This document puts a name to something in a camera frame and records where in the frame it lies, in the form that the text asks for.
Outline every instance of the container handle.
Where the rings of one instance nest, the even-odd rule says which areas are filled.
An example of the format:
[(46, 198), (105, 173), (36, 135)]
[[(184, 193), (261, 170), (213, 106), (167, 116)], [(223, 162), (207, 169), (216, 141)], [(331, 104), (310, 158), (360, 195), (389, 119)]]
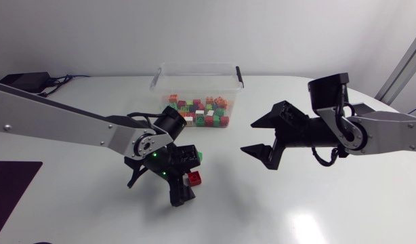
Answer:
[(236, 69), (236, 75), (238, 76), (238, 81), (241, 82), (244, 88), (244, 82), (243, 82), (243, 78), (241, 77), (240, 67), (236, 66), (235, 69)]

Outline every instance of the black mat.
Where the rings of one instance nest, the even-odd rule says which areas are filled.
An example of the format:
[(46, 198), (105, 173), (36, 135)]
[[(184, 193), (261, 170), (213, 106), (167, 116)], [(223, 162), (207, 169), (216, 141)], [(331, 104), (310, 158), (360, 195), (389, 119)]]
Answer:
[(0, 230), (42, 162), (0, 161)]

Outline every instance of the screw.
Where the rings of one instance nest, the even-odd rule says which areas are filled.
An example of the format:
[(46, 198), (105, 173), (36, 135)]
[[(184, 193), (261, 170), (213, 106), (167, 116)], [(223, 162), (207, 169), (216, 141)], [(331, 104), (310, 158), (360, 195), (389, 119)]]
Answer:
[(5, 131), (9, 131), (10, 129), (12, 129), (12, 126), (11, 125), (5, 125), (5, 126), (3, 126), (3, 129)]

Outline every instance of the metal frame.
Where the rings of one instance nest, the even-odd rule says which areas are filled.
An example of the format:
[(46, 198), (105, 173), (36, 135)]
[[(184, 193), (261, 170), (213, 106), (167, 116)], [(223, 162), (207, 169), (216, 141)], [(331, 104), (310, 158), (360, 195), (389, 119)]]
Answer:
[(402, 57), (398, 66), (393, 70), (389, 79), (379, 90), (375, 99), (384, 102), (387, 105), (395, 100), (398, 94), (404, 89), (411, 77), (416, 73), (416, 38)]

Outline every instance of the white wall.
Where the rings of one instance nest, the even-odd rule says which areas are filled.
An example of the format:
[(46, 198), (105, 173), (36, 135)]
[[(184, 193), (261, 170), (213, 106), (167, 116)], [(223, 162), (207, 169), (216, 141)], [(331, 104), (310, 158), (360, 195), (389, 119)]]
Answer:
[(415, 35), (416, 0), (0, 0), (0, 78), (231, 61), (244, 75), (349, 72), (374, 96)]

